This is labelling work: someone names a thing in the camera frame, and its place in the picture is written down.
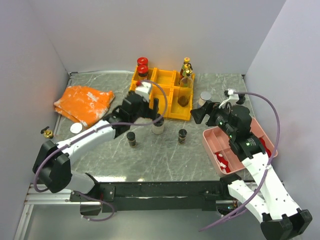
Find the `white powder bottle black cap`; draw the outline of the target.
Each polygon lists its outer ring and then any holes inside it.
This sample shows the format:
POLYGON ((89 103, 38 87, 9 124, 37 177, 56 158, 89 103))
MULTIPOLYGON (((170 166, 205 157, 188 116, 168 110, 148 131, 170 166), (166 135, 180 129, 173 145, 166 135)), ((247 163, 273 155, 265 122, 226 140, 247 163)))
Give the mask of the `white powder bottle black cap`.
POLYGON ((153 134, 161 135, 164 132, 164 128, 165 128, 164 122, 165 122, 165 120, 162 117, 159 121, 155 122, 152 125, 151 130, 152 130, 153 134))

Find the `glass oil bottle gold spout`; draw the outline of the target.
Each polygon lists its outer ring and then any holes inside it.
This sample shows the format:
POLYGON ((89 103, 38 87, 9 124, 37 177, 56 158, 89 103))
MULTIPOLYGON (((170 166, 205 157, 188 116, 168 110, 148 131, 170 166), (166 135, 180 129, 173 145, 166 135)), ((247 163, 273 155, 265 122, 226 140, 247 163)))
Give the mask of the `glass oil bottle gold spout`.
MULTIPOLYGON (((186 68, 185 69, 185 74, 186 74, 187 70, 193 71, 193 69, 186 68)), ((187 88, 187 87, 180 87, 179 88, 177 102, 181 107, 186 107, 189 104, 192 90, 193 89, 190 89, 190 88, 187 88)))

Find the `small black cap shaker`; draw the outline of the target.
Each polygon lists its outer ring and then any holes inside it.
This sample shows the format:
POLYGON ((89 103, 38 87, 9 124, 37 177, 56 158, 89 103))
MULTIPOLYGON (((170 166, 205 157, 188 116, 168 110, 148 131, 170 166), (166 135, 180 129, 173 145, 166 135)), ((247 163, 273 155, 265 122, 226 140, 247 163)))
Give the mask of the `small black cap shaker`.
POLYGON ((180 145, 183 145, 185 143, 186 137, 187 137, 187 130, 182 128, 178 131, 178 143, 180 145))
POLYGON ((134 148, 134 147, 137 145, 136 135, 135 135, 134 132, 129 131, 129 132, 126 134, 126 138, 127 138, 128 143, 129 143, 129 145, 130 145, 131 148, 134 148))

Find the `chili sauce bottle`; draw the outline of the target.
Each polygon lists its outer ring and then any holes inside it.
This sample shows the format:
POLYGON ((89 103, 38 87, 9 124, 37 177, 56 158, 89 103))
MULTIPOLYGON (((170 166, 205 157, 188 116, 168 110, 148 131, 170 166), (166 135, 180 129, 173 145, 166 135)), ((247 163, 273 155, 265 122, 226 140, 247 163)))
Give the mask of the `chili sauce bottle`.
POLYGON ((189 57, 185 57, 184 58, 183 67, 184 67, 184 69, 186 69, 186 68, 192 69, 192 65, 190 63, 190 58, 189 57))
POLYGON ((179 80, 178 80, 178 84, 179 84, 179 85, 180 85, 180 83, 181 83, 181 80, 182 80, 183 77, 185 76, 186 67, 187 67, 187 64, 184 64, 184 65, 181 67, 181 70, 180 70, 180 73, 179 73, 179 80))

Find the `red lid sauce jar front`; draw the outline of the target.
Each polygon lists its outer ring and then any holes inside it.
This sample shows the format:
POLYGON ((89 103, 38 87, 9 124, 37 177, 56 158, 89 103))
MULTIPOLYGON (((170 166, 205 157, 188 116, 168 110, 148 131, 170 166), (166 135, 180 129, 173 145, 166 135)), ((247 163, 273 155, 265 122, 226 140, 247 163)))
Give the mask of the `red lid sauce jar front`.
POLYGON ((148 80, 149 79, 149 67, 147 65, 138 65, 137 66, 138 80, 148 80))

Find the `red lid sauce jar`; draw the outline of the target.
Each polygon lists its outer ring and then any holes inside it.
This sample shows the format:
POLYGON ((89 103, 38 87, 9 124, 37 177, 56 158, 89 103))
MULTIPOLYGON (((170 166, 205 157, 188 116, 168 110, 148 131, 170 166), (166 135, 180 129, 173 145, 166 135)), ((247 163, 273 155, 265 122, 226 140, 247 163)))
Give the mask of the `red lid sauce jar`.
POLYGON ((137 66, 147 66, 149 65, 149 60, 146 57, 139 57, 136 60, 137 66))
POLYGON ((149 79, 149 67, 147 65, 138 65, 137 66, 138 80, 148 80, 149 79))

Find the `red lid sauce jar back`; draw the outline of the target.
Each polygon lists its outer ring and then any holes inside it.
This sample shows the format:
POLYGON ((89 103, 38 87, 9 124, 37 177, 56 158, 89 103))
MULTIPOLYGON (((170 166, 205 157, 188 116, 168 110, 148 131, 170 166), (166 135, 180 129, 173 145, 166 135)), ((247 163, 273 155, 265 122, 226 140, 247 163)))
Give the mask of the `red lid sauce jar back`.
POLYGON ((146 57, 139 57, 136 60, 137 66, 147 66, 149 65, 149 60, 146 57))

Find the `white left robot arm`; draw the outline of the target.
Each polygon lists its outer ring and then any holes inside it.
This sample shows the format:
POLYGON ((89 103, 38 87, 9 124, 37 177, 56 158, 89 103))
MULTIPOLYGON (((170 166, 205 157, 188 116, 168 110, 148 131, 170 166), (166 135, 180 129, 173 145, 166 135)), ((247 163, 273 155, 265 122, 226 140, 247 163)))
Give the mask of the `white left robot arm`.
POLYGON ((72 165, 94 147, 128 131, 137 119, 155 120, 158 110, 157 98, 150 108, 144 97, 130 91, 121 105, 87 130, 58 143, 43 143, 32 168, 33 182, 41 181, 52 193, 68 189, 82 193, 88 201, 96 200, 100 195, 99 183, 88 173, 73 171, 72 165))

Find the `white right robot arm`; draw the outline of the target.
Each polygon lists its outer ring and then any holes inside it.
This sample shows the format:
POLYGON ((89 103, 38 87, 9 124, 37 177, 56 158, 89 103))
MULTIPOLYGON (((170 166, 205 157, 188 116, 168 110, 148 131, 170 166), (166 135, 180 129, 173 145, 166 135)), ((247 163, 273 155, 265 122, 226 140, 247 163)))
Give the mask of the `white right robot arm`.
POLYGON ((207 101, 190 113, 196 124, 209 115, 206 125, 218 127, 228 136, 231 151, 251 174, 261 193, 254 195, 243 180, 232 177, 219 186, 220 196, 240 201, 258 220, 267 240, 290 240, 301 235, 313 217, 291 198, 269 164, 266 149, 251 131, 249 109, 241 105, 226 109, 217 102, 207 101))

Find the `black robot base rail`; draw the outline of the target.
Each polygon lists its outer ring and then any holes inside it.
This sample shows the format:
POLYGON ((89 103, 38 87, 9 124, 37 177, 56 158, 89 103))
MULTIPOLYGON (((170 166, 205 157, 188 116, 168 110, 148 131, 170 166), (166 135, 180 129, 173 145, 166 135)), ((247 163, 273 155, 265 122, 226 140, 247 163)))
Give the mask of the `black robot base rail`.
POLYGON ((192 210, 216 211, 217 206, 233 204, 222 180, 168 181, 168 182, 103 182, 90 197, 103 200, 100 205, 85 199, 79 193, 71 193, 70 201, 80 204, 86 216, 98 212, 192 210))

